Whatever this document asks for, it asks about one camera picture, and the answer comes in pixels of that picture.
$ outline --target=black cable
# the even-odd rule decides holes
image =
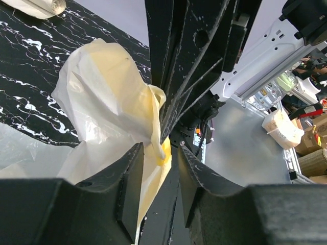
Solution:
[[[200,139],[200,143],[199,143],[199,146],[195,152],[195,156],[197,157],[200,153],[200,149],[202,148],[202,145],[203,145],[203,141],[205,139],[205,135],[206,135],[206,130],[207,130],[207,127],[208,127],[208,124],[206,121],[203,121],[201,123],[201,129],[200,129],[200,132],[201,132],[201,139]]]

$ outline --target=yellow plastic bag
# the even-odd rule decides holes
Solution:
[[[69,56],[52,96],[81,141],[59,177],[76,184],[117,161],[135,143],[144,143],[139,225],[171,168],[169,139],[160,145],[164,92],[144,83],[123,47],[97,39]]]

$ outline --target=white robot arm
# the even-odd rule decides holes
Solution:
[[[306,0],[292,2],[306,4]],[[212,88],[212,93],[216,93],[219,101],[222,102],[233,94],[246,100],[261,86],[290,68],[313,49],[321,50],[326,47],[325,42],[317,46],[308,45],[306,38],[299,38],[298,33],[299,29],[288,19],[282,17],[277,19],[256,44],[242,54],[232,72],[222,73],[219,81]]]

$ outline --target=metal sheet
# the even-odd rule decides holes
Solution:
[[[283,149],[261,127],[264,115],[229,99],[214,118],[205,165],[236,184],[291,183]]]

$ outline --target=marble table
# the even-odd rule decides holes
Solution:
[[[96,38],[122,45],[150,83],[147,46],[72,0],[48,20],[0,2],[0,121],[53,145],[78,145],[77,134],[51,97],[72,51]]]

